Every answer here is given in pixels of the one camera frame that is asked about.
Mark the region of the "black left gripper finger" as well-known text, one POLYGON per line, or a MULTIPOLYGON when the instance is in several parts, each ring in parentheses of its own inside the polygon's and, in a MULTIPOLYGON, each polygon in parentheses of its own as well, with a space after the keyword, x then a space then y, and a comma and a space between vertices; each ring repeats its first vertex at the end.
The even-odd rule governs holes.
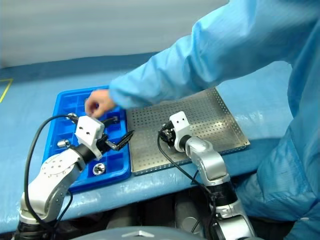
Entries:
POLYGON ((134 130, 128 131, 125 135, 122 136, 121 140, 116 144, 116 150, 121 150, 133 137, 134 130))
POLYGON ((109 118, 102 120, 101 122, 103 123, 104 126, 110 126, 113 124, 118 124, 120 122, 120 120, 117 116, 112 116, 112 117, 109 117, 109 118))

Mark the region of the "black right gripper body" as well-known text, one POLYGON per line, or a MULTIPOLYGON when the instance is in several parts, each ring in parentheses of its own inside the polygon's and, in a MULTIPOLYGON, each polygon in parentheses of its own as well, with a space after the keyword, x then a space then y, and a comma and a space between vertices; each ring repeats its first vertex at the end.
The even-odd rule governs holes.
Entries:
POLYGON ((172 121, 168 121, 164 123, 159 131, 160 138, 163 142, 165 142, 169 148, 173 148, 176 140, 176 132, 175 127, 172 121))

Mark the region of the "person bare hand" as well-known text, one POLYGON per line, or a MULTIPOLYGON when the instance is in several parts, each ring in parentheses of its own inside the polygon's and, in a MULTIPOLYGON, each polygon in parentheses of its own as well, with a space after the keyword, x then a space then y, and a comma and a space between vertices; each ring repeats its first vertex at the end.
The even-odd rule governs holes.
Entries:
POLYGON ((84 110, 87 116, 99 118, 106 112, 116 107, 108 89, 93 91, 84 102, 84 110))

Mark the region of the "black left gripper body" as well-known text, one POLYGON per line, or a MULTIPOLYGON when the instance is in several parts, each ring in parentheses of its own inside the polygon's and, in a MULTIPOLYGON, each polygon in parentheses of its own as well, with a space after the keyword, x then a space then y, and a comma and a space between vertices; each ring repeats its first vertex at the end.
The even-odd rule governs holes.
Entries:
POLYGON ((118 150, 118 146, 115 143, 109 141, 108 135, 106 134, 103 134, 102 137, 97 140, 96 146, 101 153, 106 153, 110 150, 118 150))

